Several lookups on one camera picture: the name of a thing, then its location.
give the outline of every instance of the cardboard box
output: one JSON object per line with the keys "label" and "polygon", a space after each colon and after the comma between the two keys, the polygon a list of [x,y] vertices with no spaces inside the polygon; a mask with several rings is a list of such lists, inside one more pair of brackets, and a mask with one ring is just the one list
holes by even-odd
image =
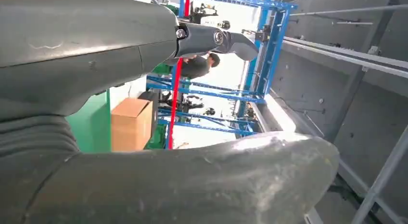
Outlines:
{"label": "cardboard box", "polygon": [[126,98],[111,113],[112,152],[142,150],[152,133],[153,103]]}

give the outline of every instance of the red vertical bar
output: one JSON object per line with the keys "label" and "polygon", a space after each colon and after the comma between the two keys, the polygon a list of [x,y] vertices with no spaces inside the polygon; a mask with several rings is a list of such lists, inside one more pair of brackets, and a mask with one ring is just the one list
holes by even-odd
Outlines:
{"label": "red vertical bar", "polygon": [[184,17],[188,17],[190,15],[190,0],[186,0],[186,4],[184,6]]}
{"label": "red vertical bar", "polygon": [[177,92],[179,91],[179,82],[181,75],[181,66],[183,65],[183,59],[180,58],[177,62],[176,75],[173,76],[174,88],[173,88],[173,104],[171,105],[171,120],[169,127],[169,137],[168,137],[168,149],[173,149],[173,127],[174,120],[176,119],[176,108],[177,108]]}

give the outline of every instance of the metal bolt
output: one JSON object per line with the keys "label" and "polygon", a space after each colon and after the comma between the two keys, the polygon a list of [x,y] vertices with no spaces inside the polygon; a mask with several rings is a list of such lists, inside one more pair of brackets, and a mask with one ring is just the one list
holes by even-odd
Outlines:
{"label": "metal bolt", "polygon": [[216,32],[214,32],[214,42],[217,45],[222,44],[222,42],[224,41],[224,35],[221,33],[221,31],[217,30]]}
{"label": "metal bolt", "polygon": [[178,29],[176,31],[176,36],[178,39],[183,39],[186,37],[186,32],[183,29]]}

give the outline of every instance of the person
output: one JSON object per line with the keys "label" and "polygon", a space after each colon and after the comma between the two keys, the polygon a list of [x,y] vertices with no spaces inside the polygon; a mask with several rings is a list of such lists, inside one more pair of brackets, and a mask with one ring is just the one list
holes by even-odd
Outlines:
{"label": "person", "polygon": [[219,62],[219,56],[215,53],[210,53],[206,59],[196,55],[192,58],[184,58],[181,66],[181,76],[190,79],[204,76],[210,72],[212,67],[218,66]]}

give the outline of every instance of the white light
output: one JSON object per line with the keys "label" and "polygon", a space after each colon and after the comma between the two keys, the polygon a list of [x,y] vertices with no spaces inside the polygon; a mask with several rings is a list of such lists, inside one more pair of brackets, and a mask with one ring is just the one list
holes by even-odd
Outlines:
{"label": "white light", "polygon": [[296,125],[293,120],[286,114],[282,107],[272,98],[271,95],[265,96],[265,101],[269,111],[272,113],[275,120],[278,122],[283,131],[294,132]]}

